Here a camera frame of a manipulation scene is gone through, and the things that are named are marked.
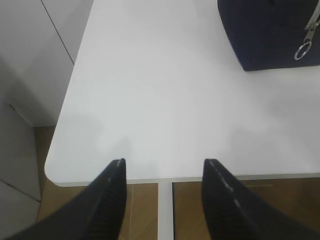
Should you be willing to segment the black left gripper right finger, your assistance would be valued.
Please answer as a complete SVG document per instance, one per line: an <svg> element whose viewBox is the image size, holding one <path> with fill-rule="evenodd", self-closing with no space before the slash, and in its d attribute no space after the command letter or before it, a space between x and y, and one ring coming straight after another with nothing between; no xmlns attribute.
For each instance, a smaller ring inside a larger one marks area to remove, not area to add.
<svg viewBox="0 0 320 240"><path fill-rule="evenodd" d="M206 159L202 205L213 240L295 240L297 224L268 205L218 160Z"/></svg>

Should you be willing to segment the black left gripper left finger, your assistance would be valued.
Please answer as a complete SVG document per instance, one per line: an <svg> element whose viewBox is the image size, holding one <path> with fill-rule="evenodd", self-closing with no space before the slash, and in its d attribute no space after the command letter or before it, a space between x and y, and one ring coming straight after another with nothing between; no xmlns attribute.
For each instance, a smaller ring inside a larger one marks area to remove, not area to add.
<svg viewBox="0 0 320 240"><path fill-rule="evenodd" d="M125 159L113 160L79 195L23 234L25 240L116 240L127 200Z"/></svg>

